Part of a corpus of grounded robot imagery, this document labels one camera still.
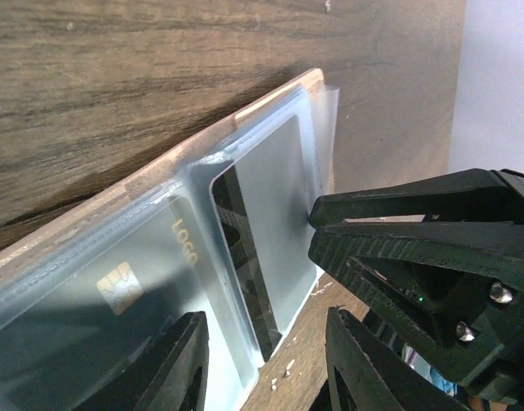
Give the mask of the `black vip card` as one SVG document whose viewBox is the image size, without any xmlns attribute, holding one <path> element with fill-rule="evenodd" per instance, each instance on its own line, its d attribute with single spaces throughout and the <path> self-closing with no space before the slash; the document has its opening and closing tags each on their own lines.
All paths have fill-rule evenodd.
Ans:
<svg viewBox="0 0 524 411">
<path fill-rule="evenodd" d="M 268 361 L 315 279 L 307 257 L 313 180 L 297 116 L 272 131 L 211 184 L 211 196 L 259 350 Z"/>
</svg>

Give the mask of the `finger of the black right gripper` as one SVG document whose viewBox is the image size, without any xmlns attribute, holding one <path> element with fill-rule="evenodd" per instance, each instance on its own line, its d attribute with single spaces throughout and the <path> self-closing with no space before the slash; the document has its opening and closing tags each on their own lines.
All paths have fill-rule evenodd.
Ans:
<svg viewBox="0 0 524 411">
<path fill-rule="evenodd" d="M 524 224 L 524 174 L 470 169 L 387 188 L 316 199 L 313 227 L 346 219 L 423 215 L 426 221 Z"/>
<path fill-rule="evenodd" d="M 524 225 L 344 223 L 308 255 L 447 379 L 524 383 Z"/>
</svg>

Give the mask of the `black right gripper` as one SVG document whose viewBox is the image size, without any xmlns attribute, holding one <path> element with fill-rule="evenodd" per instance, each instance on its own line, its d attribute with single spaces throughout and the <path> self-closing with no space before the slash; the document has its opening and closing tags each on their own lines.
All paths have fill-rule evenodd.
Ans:
<svg viewBox="0 0 524 411">
<path fill-rule="evenodd" d="M 507 367 L 497 367 L 467 387 L 445 378 L 434 366 L 408 345 L 399 334 L 373 310 L 364 317 L 364 325 L 407 366 L 433 387 L 463 405 L 520 405 L 523 386 L 518 387 L 517 375 Z"/>
</svg>

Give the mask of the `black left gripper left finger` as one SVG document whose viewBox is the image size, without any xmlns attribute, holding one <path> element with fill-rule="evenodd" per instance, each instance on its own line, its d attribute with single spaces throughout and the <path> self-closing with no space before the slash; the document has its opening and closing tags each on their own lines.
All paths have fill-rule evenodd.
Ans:
<svg viewBox="0 0 524 411">
<path fill-rule="evenodd" d="M 202 410 L 209 331 L 203 312 L 181 316 L 122 374 L 78 410 Z"/>
</svg>

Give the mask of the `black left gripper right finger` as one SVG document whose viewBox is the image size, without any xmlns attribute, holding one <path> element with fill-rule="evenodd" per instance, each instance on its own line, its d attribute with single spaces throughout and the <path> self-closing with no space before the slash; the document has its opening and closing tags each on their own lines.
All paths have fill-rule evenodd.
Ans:
<svg viewBox="0 0 524 411">
<path fill-rule="evenodd" d="M 325 353 L 333 410 L 466 410 L 422 378 L 353 314 L 331 307 Z"/>
</svg>

